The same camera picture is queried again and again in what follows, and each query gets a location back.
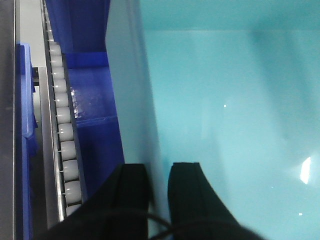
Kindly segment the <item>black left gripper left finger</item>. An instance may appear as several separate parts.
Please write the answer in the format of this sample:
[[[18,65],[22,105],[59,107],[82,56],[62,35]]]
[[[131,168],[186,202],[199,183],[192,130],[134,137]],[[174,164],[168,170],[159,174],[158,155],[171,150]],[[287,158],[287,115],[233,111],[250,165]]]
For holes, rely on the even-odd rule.
[[[150,184],[143,164],[121,164],[98,191],[39,240],[146,240]]]

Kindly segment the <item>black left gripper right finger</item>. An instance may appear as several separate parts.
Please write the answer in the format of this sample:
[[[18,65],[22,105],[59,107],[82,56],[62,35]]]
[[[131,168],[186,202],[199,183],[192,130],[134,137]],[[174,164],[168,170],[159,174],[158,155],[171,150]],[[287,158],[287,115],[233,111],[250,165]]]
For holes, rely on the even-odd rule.
[[[198,162],[175,162],[168,178],[168,206],[175,240],[260,240],[241,226],[208,182]]]

